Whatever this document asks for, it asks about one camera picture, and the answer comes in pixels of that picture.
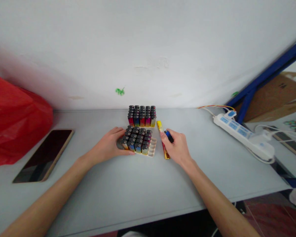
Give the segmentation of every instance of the left hand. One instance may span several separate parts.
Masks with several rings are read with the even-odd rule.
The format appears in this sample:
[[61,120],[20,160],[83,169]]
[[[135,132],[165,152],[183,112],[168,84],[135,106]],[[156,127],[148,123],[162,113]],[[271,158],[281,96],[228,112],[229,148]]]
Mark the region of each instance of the left hand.
[[125,129],[115,127],[105,134],[101,140],[85,155],[83,155],[91,165],[96,165],[120,155],[134,155],[130,150],[121,150],[116,146],[117,140],[124,135]]

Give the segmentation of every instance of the red plastic bag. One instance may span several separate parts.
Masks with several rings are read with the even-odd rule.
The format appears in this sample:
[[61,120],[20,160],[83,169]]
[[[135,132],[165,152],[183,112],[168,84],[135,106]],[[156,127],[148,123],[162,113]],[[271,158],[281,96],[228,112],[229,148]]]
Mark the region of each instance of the red plastic bag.
[[0,165],[21,159],[52,123],[53,109],[42,97],[0,78]]

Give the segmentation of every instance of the cardboard box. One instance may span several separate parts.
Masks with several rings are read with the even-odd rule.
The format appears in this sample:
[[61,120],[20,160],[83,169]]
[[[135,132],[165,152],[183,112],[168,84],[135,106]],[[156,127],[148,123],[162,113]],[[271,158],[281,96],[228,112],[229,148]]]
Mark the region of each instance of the cardboard box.
[[[248,108],[244,122],[274,121],[296,112],[296,82],[283,72],[259,89]],[[239,112],[240,104],[235,109]]]

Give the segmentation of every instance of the white table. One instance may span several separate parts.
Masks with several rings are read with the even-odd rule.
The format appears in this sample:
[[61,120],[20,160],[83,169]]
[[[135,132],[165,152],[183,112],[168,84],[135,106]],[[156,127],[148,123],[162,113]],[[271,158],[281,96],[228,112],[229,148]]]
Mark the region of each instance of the white table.
[[[12,184],[42,141],[16,164],[0,166],[0,233],[107,131],[126,127],[126,116],[125,110],[56,113],[53,128],[76,132],[47,181]],[[290,188],[270,165],[257,161],[216,126],[206,111],[157,109],[157,119],[186,134],[192,157],[230,201]],[[47,236],[87,237],[205,209],[184,171],[164,159],[157,127],[153,137],[158,138],[153,158],[116,157],[90,170]]]
[[[254,127],[259,124],[267,125],[267,126],[276,126],[278,129],[284,130],[284,131],[293,131],[288,125],[285,125],[285,121],[289,120],[296,120],[296,113],[287,115],[285,117],[279,118],[275,121],[270,122],[256,122],[256,123],[246,123],[249,129],[252,131],[254,130]],[[257,131],[261,131],[263,127],[258,127]],[[296,141],[296,138],[290,136],[290,134],[287,134],[289,137],[291,137],[293,140]],[[282,145],[280,142],[278,142],[275,138],[272,138],[270,141],[270,144],[275,148],[275,156],[277,162],[285,169],[285,171],[296,178],[296,155],[291,152],[289,149],[287,149],[284,145]]]

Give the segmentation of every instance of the power strip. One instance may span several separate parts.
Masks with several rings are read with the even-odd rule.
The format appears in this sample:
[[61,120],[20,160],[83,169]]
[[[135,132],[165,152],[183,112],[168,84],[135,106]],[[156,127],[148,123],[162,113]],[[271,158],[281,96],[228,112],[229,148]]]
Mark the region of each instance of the power strip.
[[232,120],[235,115],[235,111],[219,114],[214,116],[214,123],[248,147],[262,160],[267,162],[274,159],[275,149],[268,143],[271,138],[267,136],[267,132],[264,130],[262,134],[254,134],[241,124]]

